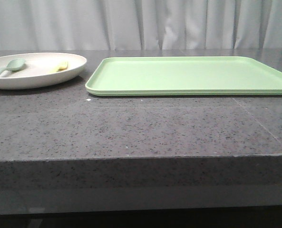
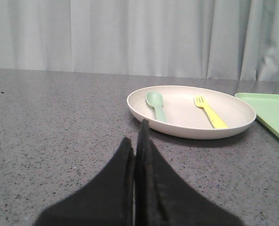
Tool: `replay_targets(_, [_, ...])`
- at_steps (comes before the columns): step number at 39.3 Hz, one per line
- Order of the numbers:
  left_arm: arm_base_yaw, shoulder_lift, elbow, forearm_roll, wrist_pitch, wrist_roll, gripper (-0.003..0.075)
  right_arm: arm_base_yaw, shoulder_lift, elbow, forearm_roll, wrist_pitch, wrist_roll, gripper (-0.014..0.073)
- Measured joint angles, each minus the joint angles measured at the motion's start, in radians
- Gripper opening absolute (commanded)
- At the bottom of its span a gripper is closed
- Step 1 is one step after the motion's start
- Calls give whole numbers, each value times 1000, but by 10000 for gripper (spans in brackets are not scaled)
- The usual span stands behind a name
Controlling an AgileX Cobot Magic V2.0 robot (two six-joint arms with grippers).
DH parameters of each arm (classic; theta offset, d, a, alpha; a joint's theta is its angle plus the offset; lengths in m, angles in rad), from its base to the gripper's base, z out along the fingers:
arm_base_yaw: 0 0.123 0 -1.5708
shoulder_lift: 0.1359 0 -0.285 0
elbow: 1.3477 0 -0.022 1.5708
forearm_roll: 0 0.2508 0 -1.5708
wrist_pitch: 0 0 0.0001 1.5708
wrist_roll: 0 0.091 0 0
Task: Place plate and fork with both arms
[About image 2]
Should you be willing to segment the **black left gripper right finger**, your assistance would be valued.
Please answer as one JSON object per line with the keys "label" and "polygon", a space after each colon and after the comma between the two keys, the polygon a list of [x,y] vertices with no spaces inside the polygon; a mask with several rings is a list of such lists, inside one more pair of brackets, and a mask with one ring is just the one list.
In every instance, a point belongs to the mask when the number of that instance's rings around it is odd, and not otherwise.
{"label": "black left gripper right finger", "polygon": [[224,226],[223,209],[188,186],[159,153],[143,120],[136,148],[137,226]]}

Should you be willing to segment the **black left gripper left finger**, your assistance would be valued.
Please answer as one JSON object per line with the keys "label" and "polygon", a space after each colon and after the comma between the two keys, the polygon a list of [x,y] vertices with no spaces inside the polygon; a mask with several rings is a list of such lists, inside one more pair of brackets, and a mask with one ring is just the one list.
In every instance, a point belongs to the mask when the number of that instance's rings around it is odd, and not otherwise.
{"label": "black left gripper left finger", "polygon": [[83,188],[46,208],[37,226],[131,226],[135,156],[123,138],[107,165]]}

